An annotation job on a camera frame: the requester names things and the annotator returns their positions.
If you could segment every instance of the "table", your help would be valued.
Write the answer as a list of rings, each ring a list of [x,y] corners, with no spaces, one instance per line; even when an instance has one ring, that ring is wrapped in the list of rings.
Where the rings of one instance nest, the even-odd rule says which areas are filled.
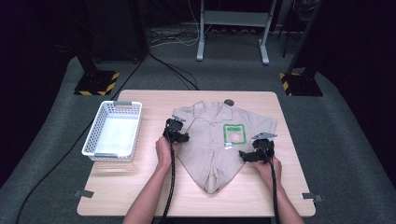
[[[272,18],[274,17],[275,6],[276,0],[272,0],[270,10],[267,13],[205,10],[205,0],[201,0],[200,36],[197,61],[200,62],[204,59],[205,24],[242,25],[265,27],[262,39],[259,39],[259,46],[262,55],[262,63],[268,65],[270,61],[265,42],[270,31]]]
[[[125,216],[130,205],[149,180],[157,164],[155,141],[163,133],[174,108],[232,99],[235,106],[277,119],[276,156],[282,161],[282,184],[291,202],[303,217],[315,214],[301,164],[292,143],[279,101],[267,91],[122,91],[119,101],[142,103],[142,123],[134,160],[131,162],[96,161],[85,190],[91,198],[81,197],[78,213],[82,216]],[[272,217],[272,194],[262,183],[257,170],[245,164],[233,181],[218,193],[207,194],[191,179],[176,160],[176,184],[169,217]],[[170,174],[165,180],[156,216],[161,216],[170,189]]]

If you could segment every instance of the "black stand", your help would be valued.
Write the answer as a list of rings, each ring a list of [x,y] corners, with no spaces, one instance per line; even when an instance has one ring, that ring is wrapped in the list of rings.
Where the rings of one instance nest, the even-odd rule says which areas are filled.
[[[75,23],[72,21],[72,15],[70,15],[66,2],[64,0],[58,0],[58,3],[64,19],[69,26],[75,53],[84,69],[84,76],[75,87],[75,95],[109,95],[115,86],[119,74],[116,74],[114,71],[97,70]]]
[[[296,54],[294,54],[288,71],[286,73],[279,74],[280,79],[282,80],[283,89],[288,96],[323,96],[318,83],[315,81],[315,73],[319,70],[324,59],[325,52],[329,44],[328,41],[322,41],[320,43],[317,52],[315,52],[313,55],[313,60],[301,74],[291,72],[297,63],[304,43],[308,37],[309,31],[311,30],[312,24],[315,22],[315,18],[317,17],[321,7],[321,2],[316,6],[312,14],[312,18],[306,26],[298,51]]]

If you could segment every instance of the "human hand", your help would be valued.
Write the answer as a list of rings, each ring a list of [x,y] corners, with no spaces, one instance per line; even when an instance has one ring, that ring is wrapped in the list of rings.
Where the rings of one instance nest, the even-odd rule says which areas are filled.
[[[181,143],[172,144],[175,156],[177,155],[177,151],[180,147]],[[169,169],[172,162],[169,141],[165,137],[161,136],[155,143],[155,148],[157,150],[158,166]]]
[[[272,158],[276,175],[276,186],[281,187],[282,163],[275,156]],[[262,162],[253,161],[252,164],[257,168],[260,177],[264,181],[269,190],[273,190],[273,178],[270,162],[263,164]]]

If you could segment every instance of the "white plastic basket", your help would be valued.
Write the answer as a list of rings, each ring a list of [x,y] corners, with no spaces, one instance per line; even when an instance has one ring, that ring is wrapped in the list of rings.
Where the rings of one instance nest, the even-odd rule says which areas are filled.
[[[82,154],[93,161],[131,161],[140,129],[141,111],[139,102],[103,101]]]

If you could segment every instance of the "beige shirt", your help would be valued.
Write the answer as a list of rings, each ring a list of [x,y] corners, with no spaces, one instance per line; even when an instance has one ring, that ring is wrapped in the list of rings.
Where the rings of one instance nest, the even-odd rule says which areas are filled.
[[[190,135],[189,142],[178,151],[178,158],[207,193],[233,180],[244,164],[239,150],[253,150],[252,136],[275,133],[276,128],[276,119],[219,102],[199,102],[176,108],[173,114],[186,120],[181,132]]]

